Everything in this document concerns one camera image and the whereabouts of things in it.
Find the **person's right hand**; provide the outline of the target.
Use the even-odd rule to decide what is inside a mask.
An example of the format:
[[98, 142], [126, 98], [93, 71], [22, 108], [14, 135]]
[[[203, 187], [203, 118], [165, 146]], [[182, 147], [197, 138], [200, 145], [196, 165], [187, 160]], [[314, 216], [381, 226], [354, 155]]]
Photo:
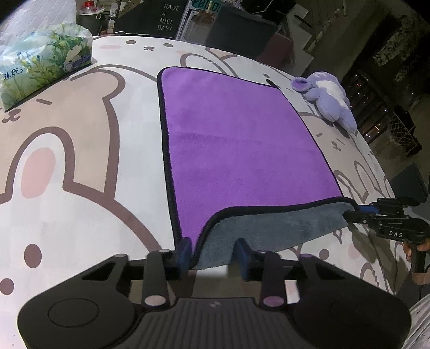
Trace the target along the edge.
[[426, 257], [429, 253], [429, 239], [423, 243], [403, 243], [403, 250], [407, 260], [411, 264], [412, 281], [417, 285], [429, 284], [429, 266], [426, 265]]

